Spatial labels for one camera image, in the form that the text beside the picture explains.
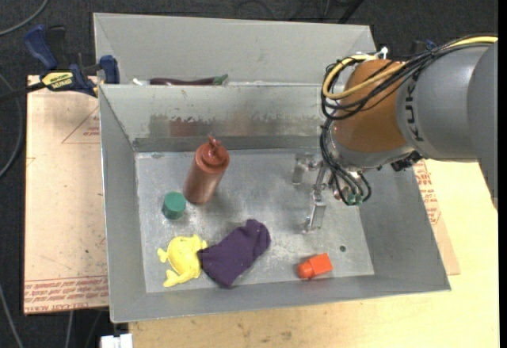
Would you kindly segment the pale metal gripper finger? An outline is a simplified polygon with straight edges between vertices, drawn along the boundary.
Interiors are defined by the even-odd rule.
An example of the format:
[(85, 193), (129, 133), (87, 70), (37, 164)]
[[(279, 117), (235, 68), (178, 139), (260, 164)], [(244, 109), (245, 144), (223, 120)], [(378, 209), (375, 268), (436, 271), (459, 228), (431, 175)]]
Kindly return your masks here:
[(321, 195), (311, 195), (310, 211), (303, 224), (303, 232), (309, 233), (322, 227), (326, 211), (326, 202)]
[(292, 172), (292, 184), (300, 185), (303, 176), (307, 171), (316, 170), (318, 162), (315, 155), (311, 153), (301, 153), (295, 155), (295, 166)]

